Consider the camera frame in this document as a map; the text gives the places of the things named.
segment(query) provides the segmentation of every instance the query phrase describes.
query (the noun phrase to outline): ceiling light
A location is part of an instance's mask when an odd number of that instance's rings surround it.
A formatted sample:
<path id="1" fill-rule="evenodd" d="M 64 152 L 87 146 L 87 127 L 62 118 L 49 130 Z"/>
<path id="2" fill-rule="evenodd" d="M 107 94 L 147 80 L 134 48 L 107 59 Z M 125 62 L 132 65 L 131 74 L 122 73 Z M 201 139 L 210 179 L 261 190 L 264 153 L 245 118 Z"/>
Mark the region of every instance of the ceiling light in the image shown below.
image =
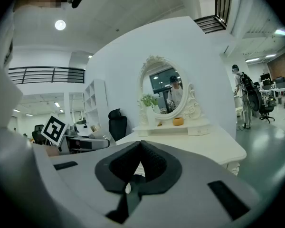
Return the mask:
<path id="1" fill-rule="evenodd" d="M 58 30 L 63 30 L 66 27 L 66 23 L 63 20 L 58 20 L 55 23 L 55 28 Z"/>
<path id="2" fill-rule="evenodd" d="M 276 54 L 272 54 L 272 55 L 267 55 L 266 57 L 275 57 Z"/>
<path id="3" fill-rule="evenodd" d="M 249 60 L 246 60 L 245 62 L 254 62 L 254 61 L 258 61 L 259 58 L 254 58 L 254 59 L 249 59 Z"/>
<path id="4" fill-rule="evenodd" d="M 277 29 L 277 30 L 275 31 L 275 34 L 285 36 L 285 31 L 284 31 L 284 30 Z"/>

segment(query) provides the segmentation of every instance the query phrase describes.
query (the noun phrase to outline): gray floor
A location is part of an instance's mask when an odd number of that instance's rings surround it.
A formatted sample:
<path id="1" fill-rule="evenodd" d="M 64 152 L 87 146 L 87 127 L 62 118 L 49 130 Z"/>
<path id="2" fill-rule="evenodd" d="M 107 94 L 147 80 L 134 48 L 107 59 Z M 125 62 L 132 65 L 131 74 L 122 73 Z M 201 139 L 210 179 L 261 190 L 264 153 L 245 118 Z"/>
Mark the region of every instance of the gray floor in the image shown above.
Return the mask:
<path id="1" fill-rule="evenodd" d="M 285 131 L 253 117 L 251 129 L 237 131 L 236 141 L 247 152 L 238 177 L 263 198 L 277 191 L 285 179 Z"/>

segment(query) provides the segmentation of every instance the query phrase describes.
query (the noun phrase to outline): black bag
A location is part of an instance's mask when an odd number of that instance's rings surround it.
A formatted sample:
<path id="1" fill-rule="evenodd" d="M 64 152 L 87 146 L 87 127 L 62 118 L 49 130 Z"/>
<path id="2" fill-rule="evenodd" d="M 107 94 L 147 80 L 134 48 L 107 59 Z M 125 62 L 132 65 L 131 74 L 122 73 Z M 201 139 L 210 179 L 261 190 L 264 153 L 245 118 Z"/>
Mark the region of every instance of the black bag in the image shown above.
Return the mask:
<path id="1" fill-rule="evenodd" d="M 255 88 L 251 78 L 242 72 L 239 75 L 240 87 L 243 90 L 243 94 L 247 94 L 250 107 L 253 111 L 257 112 L 262 104 L 261 96 L 257 88 Z"/>

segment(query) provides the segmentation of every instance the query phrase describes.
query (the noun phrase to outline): table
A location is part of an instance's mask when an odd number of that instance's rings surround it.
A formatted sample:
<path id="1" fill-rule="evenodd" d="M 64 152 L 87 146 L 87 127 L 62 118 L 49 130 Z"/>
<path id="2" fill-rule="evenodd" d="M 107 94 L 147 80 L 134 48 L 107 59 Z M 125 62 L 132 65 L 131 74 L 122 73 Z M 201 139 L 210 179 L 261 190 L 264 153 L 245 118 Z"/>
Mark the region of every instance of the table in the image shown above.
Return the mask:
<path id="1" fill-rule="evenodd" d="M 274 92 L 274 97 L 276 96 L 276 91 L 277 92 L 282 92 L 285 91 L 285 88 L 280 88 L 280 89 L 268 89 L 268 90 L 260 90 L 261 94 L 262 93 L 267 93 L 267 92 Z"/>
<path id="2" fill-rule="evenodd" d="M 224 129 L 217 125 L 211 126 L 209 134 L 200 136 L 189 136 L 185 133 L 166 133 L 139 137 L 137 132 L 134 132 L 120 139 L 116 144 L 140 140 L 162 143 L 206 156 L 235 175 L 239 171 L 239 161 L 247 156 L 246 151 Z"/>

